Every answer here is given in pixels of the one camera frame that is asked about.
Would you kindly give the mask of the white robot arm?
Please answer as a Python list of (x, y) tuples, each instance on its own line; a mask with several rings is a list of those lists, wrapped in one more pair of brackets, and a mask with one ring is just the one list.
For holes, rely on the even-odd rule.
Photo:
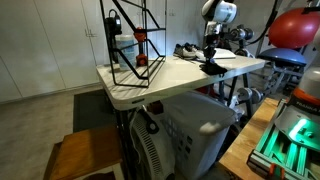
[(211, 60), (220, 38), (221, 27), (231, 23), (237, 14), (237, 6), (225, 0), (208, 0), (202, 7), (201, 15), (206, 21), (204, 57)]

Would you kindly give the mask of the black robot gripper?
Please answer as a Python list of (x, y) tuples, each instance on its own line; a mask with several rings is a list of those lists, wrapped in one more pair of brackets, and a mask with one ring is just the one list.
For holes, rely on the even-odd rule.
[(215, 48), (219, 44), (222, 24), (215, 21), (208, 21), (205, 29), (204, 56), (207, 60), (213, 58), (216, 53)]

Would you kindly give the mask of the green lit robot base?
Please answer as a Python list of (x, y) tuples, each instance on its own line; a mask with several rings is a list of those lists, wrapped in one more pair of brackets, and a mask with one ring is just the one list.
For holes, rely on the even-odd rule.
[(263, 178), (320, 180), (319, 117), (281, 100), (247, 165)]

